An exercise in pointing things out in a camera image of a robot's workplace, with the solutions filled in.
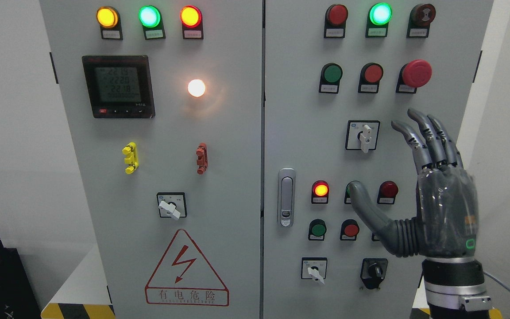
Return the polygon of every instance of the lightning bolt symbol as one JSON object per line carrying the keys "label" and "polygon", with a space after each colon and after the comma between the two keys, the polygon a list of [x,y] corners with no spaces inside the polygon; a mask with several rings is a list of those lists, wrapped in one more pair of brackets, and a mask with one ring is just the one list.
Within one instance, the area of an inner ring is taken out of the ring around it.
{"label": "lightning bolt symbol", "polygon": [[178,253],[178,256],[176,256],[176,258],[172,262],[172,266],[181,265],[181,264],[187,263],[187,262],[189,263],[188,266],[184,269],[184,271],[182,271],[182,274],[180,274],[180,276],[176,277],[176,280],[174,281],[175,284],[182,280],[182,275],[184,275],[184,273],[188,270],[188,268],[190,268],[190,266],[192,266],[192,264],[196,261],[196,258],[188,259],[187,261],[181,261],[181,262],[178,261],[180,259],[180,257],[182,257],[182,255],[184,255],[184,253],[186,253],[186,250],[188,250],[188,246],[184,245],[182,247],[182,249],[180,250],[180,252]]}

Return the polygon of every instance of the digital power meter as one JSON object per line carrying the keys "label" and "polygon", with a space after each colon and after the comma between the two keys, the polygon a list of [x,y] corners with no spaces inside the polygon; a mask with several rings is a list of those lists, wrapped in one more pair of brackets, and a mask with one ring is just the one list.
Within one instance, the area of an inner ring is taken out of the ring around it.
{"label": "digital power meter", "polygon": [[150,119],[155,115],[147,56],[83,56],[93,117]]}

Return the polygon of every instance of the robotic hand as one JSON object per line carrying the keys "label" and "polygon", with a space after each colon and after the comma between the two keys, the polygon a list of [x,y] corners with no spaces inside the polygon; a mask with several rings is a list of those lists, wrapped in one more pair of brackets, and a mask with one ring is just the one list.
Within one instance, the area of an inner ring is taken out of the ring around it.
{"label": "robotic hand", "polygon": [[483,268],[474,259],[478,207],[473,179],[445,127],[431,115],[409,109],[425,144],[400,121],[391,126],[413,150],[417,168],[417,216],[391,220],[371,202],[365,187],[350,183],[352,205],[383,246],[397,257],[421,254],[433,319],[487,319]]}

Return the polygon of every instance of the warning sign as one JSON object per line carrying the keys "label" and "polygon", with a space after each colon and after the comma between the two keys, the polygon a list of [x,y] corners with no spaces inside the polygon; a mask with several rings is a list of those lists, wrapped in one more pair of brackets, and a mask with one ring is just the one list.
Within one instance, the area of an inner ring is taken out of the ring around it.
{"label": "warning sign", "polygon": [[147,303],[229,306],[229,290],[186,230],[172,237],[145,287]]}

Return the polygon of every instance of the yellow black hazard stripe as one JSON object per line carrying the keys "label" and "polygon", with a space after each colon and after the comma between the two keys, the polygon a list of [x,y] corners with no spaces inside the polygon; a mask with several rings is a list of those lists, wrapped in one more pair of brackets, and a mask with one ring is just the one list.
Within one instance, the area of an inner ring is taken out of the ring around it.
{"label": "yellow black hazard stripe", "polygon": [[[490,319],[502,319],[501,311],[492,309],[489,311]],[[410,319],[429,319],[430,309],[427,308],[413,308],[410,312]]]}
{"label": "yellow black hazard stripe", "polygon": [[41,313],[42,319],[115,319],[112,305],[81,303],[49,303]]}

